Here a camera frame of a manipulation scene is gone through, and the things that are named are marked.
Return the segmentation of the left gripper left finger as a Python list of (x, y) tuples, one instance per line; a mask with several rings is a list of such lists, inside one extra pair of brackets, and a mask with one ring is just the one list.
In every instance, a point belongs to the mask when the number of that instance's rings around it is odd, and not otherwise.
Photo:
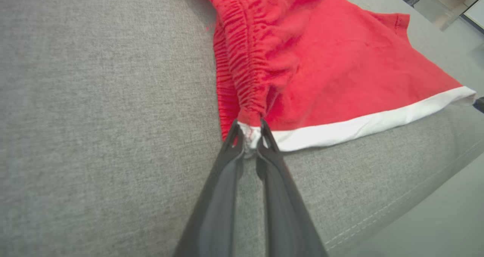
[(237, 183), (243, 164), (243, 133), (234, 121), (180, 237), (175, 257), (233, 256)]

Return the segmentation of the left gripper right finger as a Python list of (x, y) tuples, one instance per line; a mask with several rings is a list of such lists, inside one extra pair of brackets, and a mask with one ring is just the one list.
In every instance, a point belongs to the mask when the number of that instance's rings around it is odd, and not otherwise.
[(256, 146), (256, 173), (264, 184), (268, 257), (328, 255), (265, 120)]

